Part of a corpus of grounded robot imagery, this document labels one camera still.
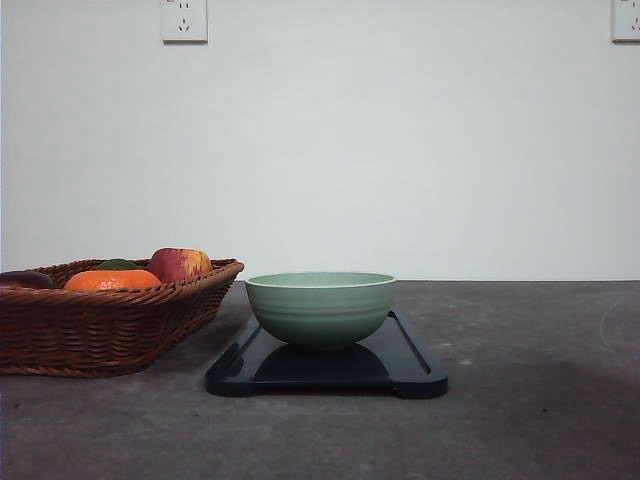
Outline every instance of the ceramic bowl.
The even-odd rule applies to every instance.
[[[246,281],[256,319],[302,348],[337,349],[375,332],[391,309],[395,278],[377,273],[279,273]]]

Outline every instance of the wicker basket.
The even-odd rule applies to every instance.
[[[35,268],[53,279],[53,290],[0,290],[0,373],[113,377],[143,370],[214,318],[244,268],[234,259],[214,260],[206,275],[158,287],[60,289],[102,261]]]

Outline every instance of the tray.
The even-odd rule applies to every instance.
[[[448,389],[446,371],[391,310],[382,326],[351,347],[301,350],[283,343],[252,318],[242,335],[206,374],[209,393],[246,397],[259,393],[393,393],[432,398]]]

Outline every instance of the wall socket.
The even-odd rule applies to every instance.
[[[207,0],[160,0],[160,13],[165,43],[207,42]]]
[[[640,0],[612,0],[614,42],[640,42]]]

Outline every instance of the gray floor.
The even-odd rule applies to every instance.
[[[145,372],[0,377],[2,478],[640,478],[640,282],[402,282],[395,303],[445,396],[208,394],[250,316],[236,284]]]

